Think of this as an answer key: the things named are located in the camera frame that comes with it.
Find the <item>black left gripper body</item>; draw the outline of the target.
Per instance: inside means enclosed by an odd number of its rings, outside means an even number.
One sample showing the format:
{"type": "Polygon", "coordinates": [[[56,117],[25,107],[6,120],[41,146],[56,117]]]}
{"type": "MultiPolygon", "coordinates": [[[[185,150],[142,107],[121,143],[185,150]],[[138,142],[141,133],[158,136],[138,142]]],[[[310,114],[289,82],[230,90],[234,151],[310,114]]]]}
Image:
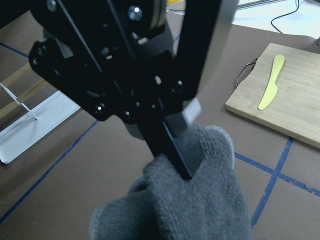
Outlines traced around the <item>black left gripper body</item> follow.
{"type": "Polygon", "coordinates": [[[32,69],[100,121],[125,123],[181,111],[214,72],[237,8],[235,0],[188,0],[180,39],[165,0],[33,0],[44,28],[32,69]]]}

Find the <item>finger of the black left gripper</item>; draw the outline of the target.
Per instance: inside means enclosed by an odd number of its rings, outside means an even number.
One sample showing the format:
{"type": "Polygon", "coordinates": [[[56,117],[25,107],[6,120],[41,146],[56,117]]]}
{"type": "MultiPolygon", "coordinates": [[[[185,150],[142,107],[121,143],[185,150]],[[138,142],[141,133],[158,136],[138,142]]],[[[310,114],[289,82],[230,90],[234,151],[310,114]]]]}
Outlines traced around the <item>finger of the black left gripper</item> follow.
{"type": "Polygon", "coordinates": [[[204,153],[192,130],[202,107],[197,97],[189,100],[182,111],[160,115],[151,112],[137,123],[151,153],[165,155],[184,180],[191,180],[199,169],[204,153]]]}

